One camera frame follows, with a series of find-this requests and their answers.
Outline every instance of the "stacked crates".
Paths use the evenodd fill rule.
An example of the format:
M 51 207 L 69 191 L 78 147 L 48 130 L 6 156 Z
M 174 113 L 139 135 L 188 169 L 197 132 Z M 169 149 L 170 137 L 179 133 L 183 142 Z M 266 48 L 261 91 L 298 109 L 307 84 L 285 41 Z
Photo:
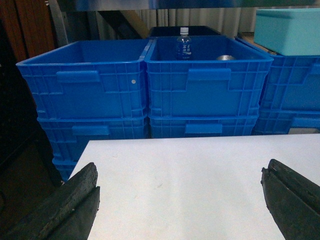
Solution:
M 320 129 L 320 56 L 269 54 L 274 58 L 260 99 L 255 135 L 288 134 L 291 128 Z
M 149 40 L 78 41 L 19 62 L 68 180 L 89 140 L 148 136 Z
M 250 135 L 273 59 L 224 36 L 194 36 L 192 60 L 179 61 L 175 44 L 156 38 L 145 58 L 151 136 Z

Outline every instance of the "white table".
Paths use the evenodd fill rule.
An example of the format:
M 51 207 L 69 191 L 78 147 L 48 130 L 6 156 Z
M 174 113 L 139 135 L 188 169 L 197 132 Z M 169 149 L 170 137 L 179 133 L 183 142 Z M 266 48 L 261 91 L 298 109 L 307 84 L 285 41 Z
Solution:
M 261 168 L 277 159 L 320 185 L 320 134 L 90 141 L 100 207 L 90 240 L 284 240 Z

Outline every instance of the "wooden panel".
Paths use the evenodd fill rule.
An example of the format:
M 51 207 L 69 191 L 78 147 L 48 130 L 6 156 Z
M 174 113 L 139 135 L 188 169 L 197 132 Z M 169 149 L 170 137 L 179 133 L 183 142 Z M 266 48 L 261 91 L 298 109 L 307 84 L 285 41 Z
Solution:
M 14 1 L 0 1 L 0 19 L 6 31 L 16 60 L 18 62 L 25 60 L 28 55 L 26 54 L 24 38 L 19 25 L 19 18 L 17 16 L 17 10 Z
M 55 48 L 49 9 L 44 0 L 15 0 L 29 57 Z

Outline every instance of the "crate rim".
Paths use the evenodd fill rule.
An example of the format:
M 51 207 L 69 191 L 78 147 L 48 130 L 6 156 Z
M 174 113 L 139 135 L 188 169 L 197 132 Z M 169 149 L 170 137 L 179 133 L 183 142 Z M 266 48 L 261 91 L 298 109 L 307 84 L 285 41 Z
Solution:
M 152 116 L 148 114 L 148 118 L 152 120 L 230 120 L 230 119 L 257 119 L 259 115 L 248 115 L 248 116 L 172 116 L 172 117 L 161 117 Z
M 70 46 L 76 45 L 78 43 L 83 43 L 83 42 L 115 42 L 115 41 L 130 41 L 131 39 L 121 39 L 121 40 L 80 40 L 80 41 L 75 41 L 72 42 L 68 45 L 58 47 L 54 50 L 44 52 L 40 55 L 25 59 L 23 61 L 20 61 L 16 63 L 15 65 L 17 67 L 34 67 L 34 66 L 94 66 L 94 65 L 111 65 L 111 64 L 134 64 L 134 63 L 141 63 L 144 61 L 146 58 L 146 55 L 151 47 L 152 40 L 151 39 L 135 39 L 135 40 L 141 40 L 141 41 L 147 41 L 146 46 L 143 49 L 143 52 L 140 54 L 139 58 L 136 60 L 132 61 L 95 61 L 95 62 L 70 62 L 70 63 L 28 63 L 29 61 L 33 61 L 36 59 L 39 59 L 45 55 L 60 51 L 61 49 L 68 48 Z
M 140 117 L 106 117 L 106 118 L 42 118 L 38 117 L 37 121 L 41 123 L 101 123 L 101 122 L 123 122 L 123 121 L 139 121 L 144 120 L 148 115 L 144 114 Z
M 256 62 L 264 62 L 264 63 L 268 63 L 268 62 L 273 62 L 273 58 L 268 56 L 268 55 L 265 55 L 265 54 L 262 54 L 260 51 L 257 51 L 255 49 L 252 49 L 251 47 L 247 46 L 246 44 L 244 43 L 240 43 L 234 39 L 231 39 L 231 38 L 228 38 L 226 36 L 223 36 L 223 35 L 214 35 L 214 36 L 193 36 L 192 38 L 225 38 L 233 43 L 235 43 L 236 45 L 238 46 L 241 46 L 241 48 L 245 48 L 247 49 L 249 52 L 254 52 L 255 54 L 259 55 L 261 57 L 261 59 L 235 59 L 235 60 L 228 60 L 228 61 L 223 61 L 223 60 L 188 60 L 188 61 L 181 61 L 181 60 L 151 60 L 151 56 L 155 50 L 155 47 L 156 47 L 156 43 L 157 43 L 157 40 L 158 39 L 168 39 L 168 38 L 172 38 L 172 39 L 175 39 L 176 37 L 175 36 L 169 36 L 169 37 L 157 37 L 155 39 L 152 39 L 152 43 L 151 43 L 151 46 L 144 58 L 144 61 L 148 64 L 148 63 L 188 63 L 188 64 L 208 64 L 208 63 L 213 63 L 213 64 L 216 64 L 216 63 L 225 63 L 225 62 L 228 62 L 228 63 L 256 63 Z

